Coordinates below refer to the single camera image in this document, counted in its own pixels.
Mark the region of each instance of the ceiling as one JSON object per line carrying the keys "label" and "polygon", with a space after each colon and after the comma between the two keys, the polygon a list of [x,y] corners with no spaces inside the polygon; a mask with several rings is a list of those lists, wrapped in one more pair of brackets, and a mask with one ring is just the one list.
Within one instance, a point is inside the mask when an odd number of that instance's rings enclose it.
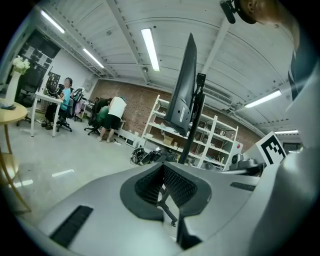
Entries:
{"label": "ceiling", "polygon": [[[60,33],[41,15],[38,28],[102,79],[171,92],[192,33],[197,72],[206,73],[206,104],[236,118],[263,136],[293,130],[286,108],[292,102],[288,69],[291,35],[282,27],[248,25],[236,16],[229,24],[220,0],[44,0],[65,30]],[[160,72],[153,71],[141,29],[151,28]],[[84,52],[86,48],[105,68]],[[280,89],[282,96],[247,109],[244,104]],[[299,140],[297,134],[283,141]]]}

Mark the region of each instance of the black shorts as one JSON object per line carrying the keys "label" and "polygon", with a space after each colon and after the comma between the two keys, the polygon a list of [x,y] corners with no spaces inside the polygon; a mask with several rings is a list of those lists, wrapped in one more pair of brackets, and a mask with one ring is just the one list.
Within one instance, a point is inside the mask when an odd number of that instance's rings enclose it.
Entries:
{"label": "black shorts", "polygon": [[107,114],[102,126],[104,128],[106,128],[107,130],[109,130],[110,128],[112,128],[114,130],[118,130],[120,121],[121,120],[119,117],[117,117],[113,114]]}

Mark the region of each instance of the white vase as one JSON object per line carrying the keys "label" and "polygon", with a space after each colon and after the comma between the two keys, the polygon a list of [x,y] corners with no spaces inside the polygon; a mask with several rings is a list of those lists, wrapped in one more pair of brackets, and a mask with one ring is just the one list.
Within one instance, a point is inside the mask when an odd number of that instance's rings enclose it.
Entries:
{"label": "white vase", "polygon": [[6,90],[5,103],[13,104],[15,102],[17,87],[21,73],[13,71],[8,89]]}

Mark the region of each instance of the glossy floor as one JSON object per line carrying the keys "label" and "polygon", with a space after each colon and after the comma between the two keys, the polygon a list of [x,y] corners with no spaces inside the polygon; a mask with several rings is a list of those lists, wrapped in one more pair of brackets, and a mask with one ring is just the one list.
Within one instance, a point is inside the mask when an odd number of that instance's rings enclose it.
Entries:
{"label": "glossy floor", "polygon": [[[122,145],[99,142],[96,134],[88,136],[84,131],[85,122],[70,120],[69,123],[72,132],[62,128],[55,138],[52,131],[37,122],[34,137],[30,136],[28,122],[21,122],[19,127],[9,126],[12,151],[19,161],[19,171],[13,181],[32,209],[31,213],[20,216],[34,226],[51,207],[88,182],[135,167],[130,163],[133,148],[124,140],[118,140]],[[1,149],[5,151],[4,128],[0,129]],[[14,211],[24,210],[9,187],[4,192]],[[171,198],[167,204],[177,216],[178,208]],[[165,219],[164,228],[175,237],[177,228],[170,226],[168,216]]]}

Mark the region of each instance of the round wooden table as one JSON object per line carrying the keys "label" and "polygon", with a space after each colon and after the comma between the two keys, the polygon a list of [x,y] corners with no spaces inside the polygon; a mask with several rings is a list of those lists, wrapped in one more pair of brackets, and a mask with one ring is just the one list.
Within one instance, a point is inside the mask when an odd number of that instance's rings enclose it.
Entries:
{"label": "round wooden table", "polygon": [[7,182],[11,185],[12,190],[16,194],[16,196],[19,198],[21,203],[27,208],[29,212],[31,212],[30,207],[27,205],[27,203],[22,198],[21,194],[15,187],[12,179],[15,177],[15,175],[18,172],[19,164],[18,161],[15,159],[11,145],[9,140],[9,133],[8,133],[8,124],[18,122],[21,119],[24,119],[27,116],[27,109],[22,106],[19,103],[14,103],[15,109],[14,110],[7,110],[0,108],[0,125],[4,125],[4,132],[5,132],[5,140],[6,145],[8,148],[8,153],[2,153],[1,147],[0,147],[0,169],[4,172],[5,178],[7,179]]}

